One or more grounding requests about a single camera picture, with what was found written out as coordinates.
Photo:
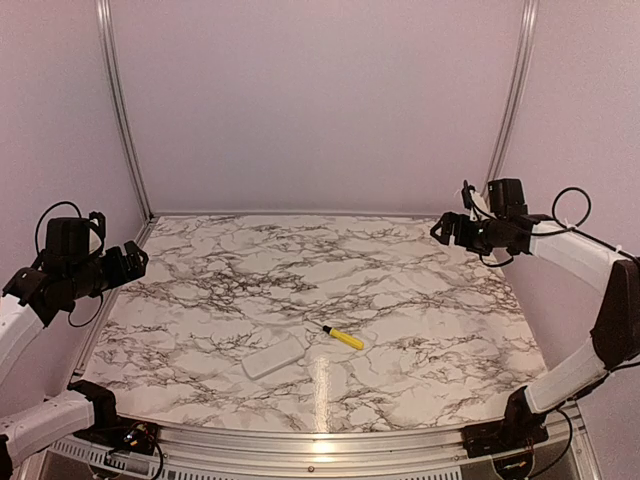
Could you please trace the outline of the yellow handled screwdriver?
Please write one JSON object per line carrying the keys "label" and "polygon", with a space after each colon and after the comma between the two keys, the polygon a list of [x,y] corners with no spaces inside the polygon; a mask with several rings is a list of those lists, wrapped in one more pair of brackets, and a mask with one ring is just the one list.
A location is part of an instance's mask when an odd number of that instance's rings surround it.
{"label": "yellow handled screwdriver", "polygon": [[323,325],[322,326],[322,330],[326,334],[331,336],[332,338],[342,342],[343,344],[345,344],[345,345],[347,345],[347,346],[349,346],[349,347],[351,347],[351,348],[353,348],[355,350],[363,350],[364,349],[364,343],[361,340],[359,340],[359,339],[357,339],[357,338],[355,338],[355,337],[353,337],[353,336],[351,336],[351,335],[349,335],[347,333],[341,332],[341,331],[337,330],[336,328],[330,327],[328,325]]}

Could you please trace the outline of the white remote control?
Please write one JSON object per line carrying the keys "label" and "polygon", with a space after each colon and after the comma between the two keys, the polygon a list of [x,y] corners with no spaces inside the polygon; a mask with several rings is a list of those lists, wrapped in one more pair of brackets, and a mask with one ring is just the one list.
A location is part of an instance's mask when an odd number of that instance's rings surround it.
{"label": "white remote control", "polygon": [[247,377],[257,380],[297,362],[304,355],[304,346],[296,337],[290,336],[277,344],[245,357],[241,364]]}

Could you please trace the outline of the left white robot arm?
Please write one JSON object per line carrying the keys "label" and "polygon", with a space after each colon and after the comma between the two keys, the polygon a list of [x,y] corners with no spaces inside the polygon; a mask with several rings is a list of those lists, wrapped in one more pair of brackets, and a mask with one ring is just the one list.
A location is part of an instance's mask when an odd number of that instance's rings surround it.
{"label": "left white robot arm", "polygon": [[[43,213],[36,226],[36,258],[19,269],[1,291],[1,375],[13,369],[23,351],[60,315],[71,315],[77,301],[103,299],[146,274],[149,257],[136,242],[107,248],[106,217],[52,218]],[[89,430],[106,445],[125,438],[114,394],[95,383],[72,382],[60,394],[1,420],[1,476],[8,479],[30,456],[59,439]]]}

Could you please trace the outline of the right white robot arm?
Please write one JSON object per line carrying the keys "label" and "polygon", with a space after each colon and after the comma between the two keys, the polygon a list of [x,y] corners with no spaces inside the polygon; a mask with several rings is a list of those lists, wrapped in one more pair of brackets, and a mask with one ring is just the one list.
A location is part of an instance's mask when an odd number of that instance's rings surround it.
{"label": "right white robot arm", "polygon": [[[639,259],[586,233],[583,219],[563,220],[556,211],[534,214],[515,178],[494,180],[482,197],[475,187],[462,187],[464,212],[446,212],[431,228],[442,245],[454,244],[482,263],[503,251],[507,266],[519,256],[552,265],[565,279],[578,282],[577,293],[554,281],[534,290],[546,302],[545,312],[568,314],[558,332],[578,330],[574,351],[532,383],[517,389],[496,421],[463,429],[472,456],[541,442],[546,417],[569,400],[589,394],[639,355]],[[578,293],[586,296],[580,301]]]}

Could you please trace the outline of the right aluminium corner post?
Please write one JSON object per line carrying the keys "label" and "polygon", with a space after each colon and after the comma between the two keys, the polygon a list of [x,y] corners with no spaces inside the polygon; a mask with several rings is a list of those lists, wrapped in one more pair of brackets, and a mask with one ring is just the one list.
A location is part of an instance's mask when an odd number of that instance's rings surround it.
{"label": "right aluminium corner post", "polygon": [[502,120],[484,181],[485,184],[496,180],[504,167],[531,64],[540,2],[538,0],[526,0],[523,1],[522,4],[520,31],[516,43],[514,65]]}

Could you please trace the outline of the aluminium corner post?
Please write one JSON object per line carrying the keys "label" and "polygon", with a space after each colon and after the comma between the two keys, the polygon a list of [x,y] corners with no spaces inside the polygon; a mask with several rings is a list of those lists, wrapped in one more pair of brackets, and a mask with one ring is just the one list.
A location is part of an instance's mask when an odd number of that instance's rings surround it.
{"label": "aluminium corner post", "polygon": [[124,87],[121,79],[111,2],[97,0],[96,14],[105,70],[113,105],[116,127],[120,137],[125,162],[133,186],[134,196],[145,223],[154,219],[149,196],[144,183],[135,141],[128,118]]}
{"label": "aluminium corner post", "polygon": [[522,4],[520,31],[516,43],[514,65],[502,120],[484,181],[485,184],[496,180],[504,167],[531,64],[540,2],[538,0],[526,0],[523,1]]}

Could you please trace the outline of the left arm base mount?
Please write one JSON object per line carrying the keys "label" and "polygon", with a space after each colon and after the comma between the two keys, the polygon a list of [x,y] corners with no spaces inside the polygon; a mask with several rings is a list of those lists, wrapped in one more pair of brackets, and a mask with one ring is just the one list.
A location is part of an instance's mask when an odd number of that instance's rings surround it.
{"label": "left arm base mount", "polygon": [[113,451],[154,455],[158,424],[120,416],[114,393],[98,384],[79,380],[70,383],[67,389],[81,393],[93,405],[94,423],[75,432],[74,437],[110,447]]}

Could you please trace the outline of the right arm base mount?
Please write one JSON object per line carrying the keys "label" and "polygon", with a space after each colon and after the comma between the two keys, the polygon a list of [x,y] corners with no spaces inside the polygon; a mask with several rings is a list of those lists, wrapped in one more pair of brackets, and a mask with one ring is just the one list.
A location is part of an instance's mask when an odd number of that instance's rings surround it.
{"label": "right arm base mount", "polygon": [[463,447],[469,458],[526,448],[549,439],[546,413],[533,413],[521,387],[507,400],[500,420],[467,425],[461,430]]}

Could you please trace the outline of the front aluminium frame rail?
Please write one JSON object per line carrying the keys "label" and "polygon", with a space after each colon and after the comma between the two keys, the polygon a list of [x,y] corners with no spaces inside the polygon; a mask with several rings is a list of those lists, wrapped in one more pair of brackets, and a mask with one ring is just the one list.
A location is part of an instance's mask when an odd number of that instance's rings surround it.
{"label": "front aluminium frame rail", "polygon": [[525,451],[470,458],[458,428],[376,433],[278,433],[165,424],[163,479],[495,479],[531,470],[535,479],[599,479],[578,416],[553,414],[549,438]]}

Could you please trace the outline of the left aluminium corner post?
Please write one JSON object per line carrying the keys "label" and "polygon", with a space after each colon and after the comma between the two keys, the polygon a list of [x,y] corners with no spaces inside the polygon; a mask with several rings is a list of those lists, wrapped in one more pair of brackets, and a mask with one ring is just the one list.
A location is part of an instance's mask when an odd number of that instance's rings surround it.
{"label": "left aluminium corner post", "polygon": [[135,141],[128,118],[124,87],[121,79],[111,2],[97,0],[96,14],[105,70],[113,105],[116,127],[120,137],[125,162],[133,186],[134,196],[145,223],[154,219],[149,196],[144,183]]}

